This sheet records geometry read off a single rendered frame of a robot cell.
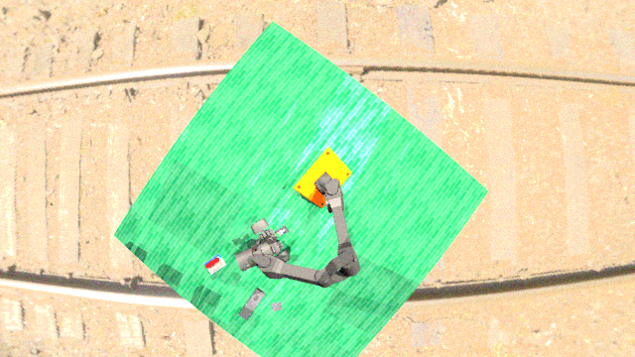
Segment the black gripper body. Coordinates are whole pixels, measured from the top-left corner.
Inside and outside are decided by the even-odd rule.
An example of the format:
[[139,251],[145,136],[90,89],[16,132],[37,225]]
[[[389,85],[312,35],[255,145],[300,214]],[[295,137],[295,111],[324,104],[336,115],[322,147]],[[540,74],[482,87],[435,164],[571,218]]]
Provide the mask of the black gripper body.
[[[261,243],[265,240],[271,240],[273,242],[277,242],[280,250],[282,250],[282,247],[280,245],[280,243],[278,242],[278,240],[276,239],[275,235],[269,232],[269,230],[266,230],[266,228],[268,228],[270,225],[268,223],[268,221],[266,220],[266,218],[261,218],[260,220],[258,220],[257,222],[255,222],[254,224],[252,224],[250,226],[250,229],[252,230],[252,232],[254,233],[254,235],[257,235],[258,233],[262,233],[261,235],[259,235],[258,237],[261,238]],[[279,258],[280,260],[282,260],[283,262],[288,262],[291,258],[291,255],[285,250],[282,253],[278,252],[276,253],[276,258]]]

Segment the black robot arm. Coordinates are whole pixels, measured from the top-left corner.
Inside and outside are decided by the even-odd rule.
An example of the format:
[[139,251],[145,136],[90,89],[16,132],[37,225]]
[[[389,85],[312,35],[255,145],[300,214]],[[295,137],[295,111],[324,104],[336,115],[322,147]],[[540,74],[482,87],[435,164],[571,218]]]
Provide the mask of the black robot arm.
[[[290,279],[329,288],[332,284],[356,276],[360,271],[357,255],[350,243],[350,237],[344,217],[343,192],[339,179],[325,172],[315,181],[317,189],[323,194],[325,206],[332,213],[338,239],[337,256],[322,270],[315,270],[283,262],[273,255],[280,252],[277,242],[259,238],[249,249],[235,254],[235,260],[241,270],[257,266],[269,279]],[[260,243],[260,244],[259,244]],[[259,246],[258,246],[259,244]]]

